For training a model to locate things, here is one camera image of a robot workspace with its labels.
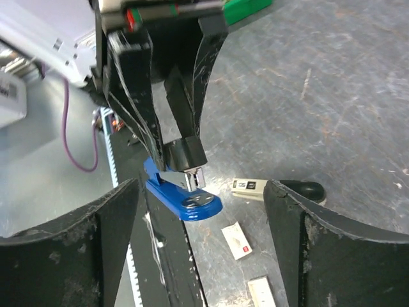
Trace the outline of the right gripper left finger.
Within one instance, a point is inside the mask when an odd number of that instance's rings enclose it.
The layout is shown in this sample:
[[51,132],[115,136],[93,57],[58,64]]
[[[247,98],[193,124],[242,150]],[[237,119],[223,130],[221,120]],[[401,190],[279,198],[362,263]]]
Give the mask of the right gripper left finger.
[[139,197],[134,179],[82,207],[1,238],[1,306],[114,306],[128,240],[119,197]]

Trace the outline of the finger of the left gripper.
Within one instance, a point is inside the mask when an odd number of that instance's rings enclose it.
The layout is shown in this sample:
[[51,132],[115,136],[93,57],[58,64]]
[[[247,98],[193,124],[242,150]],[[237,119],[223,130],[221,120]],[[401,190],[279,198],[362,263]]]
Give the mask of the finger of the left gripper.
[[110,76],[107,93],[111,106],[135,134],[158,169],[166,169],[164,143],[151,88],[153,44],[142,28],[136,32],[117,30],[108,35]]
[[169,160],[205,160],[200,140],[201,115],[215,60],[228,35],[223,14],[189,23],[174,67],[164,82],[166,98],[181,138],[165,145]]

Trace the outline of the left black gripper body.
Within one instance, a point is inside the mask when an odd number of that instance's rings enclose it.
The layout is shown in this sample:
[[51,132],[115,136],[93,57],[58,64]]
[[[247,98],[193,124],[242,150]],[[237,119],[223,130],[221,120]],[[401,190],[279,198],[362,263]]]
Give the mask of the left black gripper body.
[[94,85],[103,83],[107,64],[108,34],[117,30],[135,31],[144,24],[168,19],[194,18],[222,13],[222,1],[95,1],[96,64]]

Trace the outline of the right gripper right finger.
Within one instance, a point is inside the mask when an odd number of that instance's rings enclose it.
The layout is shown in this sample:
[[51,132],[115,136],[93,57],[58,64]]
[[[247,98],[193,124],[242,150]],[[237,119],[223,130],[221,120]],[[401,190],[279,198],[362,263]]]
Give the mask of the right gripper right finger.
[[297,194],[264,204],[290,306],[407,306],[408,236]]

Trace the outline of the blue stapler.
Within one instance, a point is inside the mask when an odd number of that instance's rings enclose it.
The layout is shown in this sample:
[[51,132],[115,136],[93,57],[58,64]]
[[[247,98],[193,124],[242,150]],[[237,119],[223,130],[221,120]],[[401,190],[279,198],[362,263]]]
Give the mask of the blue stapler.
[[199,136],[176,139],[148,153],[146,188],[178,218],[201,221],[222,210],[220,198],[203,189],[207,158]]

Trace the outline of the staple box with red mark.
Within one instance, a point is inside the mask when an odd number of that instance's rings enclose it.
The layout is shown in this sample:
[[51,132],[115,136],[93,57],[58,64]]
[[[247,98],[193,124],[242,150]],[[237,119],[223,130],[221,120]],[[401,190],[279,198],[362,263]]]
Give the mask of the staple box with red mark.
[[249,244],[239,222],[224,227],[221,232],[226,239],[235,260],[239,260],[252,253],[251,245]]

